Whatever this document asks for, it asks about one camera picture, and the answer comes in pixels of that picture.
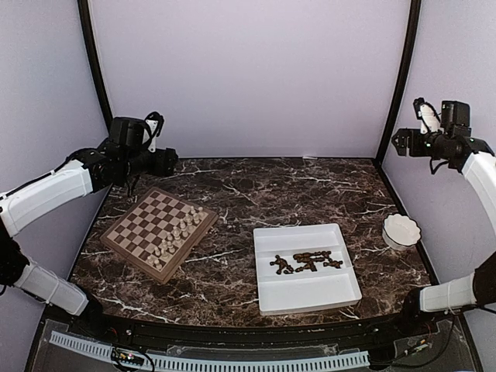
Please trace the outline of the white divided plastic tray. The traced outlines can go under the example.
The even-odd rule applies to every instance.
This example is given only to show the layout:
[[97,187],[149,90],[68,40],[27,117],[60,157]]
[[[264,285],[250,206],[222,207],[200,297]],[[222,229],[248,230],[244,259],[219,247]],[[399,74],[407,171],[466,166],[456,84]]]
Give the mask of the white divided plastic tray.
[[261,315],[356,305],[362,293],[338,224],[253,231]]

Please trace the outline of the wooden chess board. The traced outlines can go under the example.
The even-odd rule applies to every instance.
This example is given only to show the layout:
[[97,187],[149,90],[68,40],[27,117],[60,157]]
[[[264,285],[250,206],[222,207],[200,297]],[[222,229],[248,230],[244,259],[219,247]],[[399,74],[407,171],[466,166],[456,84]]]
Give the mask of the wooden chess board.
[[128,263],[165,284],[217,219],[211,209],[151,188],[100,240]]

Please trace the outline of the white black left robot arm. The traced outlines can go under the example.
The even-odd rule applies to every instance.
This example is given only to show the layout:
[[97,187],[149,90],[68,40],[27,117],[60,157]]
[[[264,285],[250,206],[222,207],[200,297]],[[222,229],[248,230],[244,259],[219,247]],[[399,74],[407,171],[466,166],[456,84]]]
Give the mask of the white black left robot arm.
[[164,117],[115,117],[109,135],[96,148],[82,148],[55,169],[1,194],[1,286],[18,288],[48,305],[79,317],[93,338],[109,332],[100,303],[75,284],[41,267],[22,253],[15,237],[28,225],[68,202],[119,186],[133,191],[142,173],[170,176],[178,156],[157,148]]

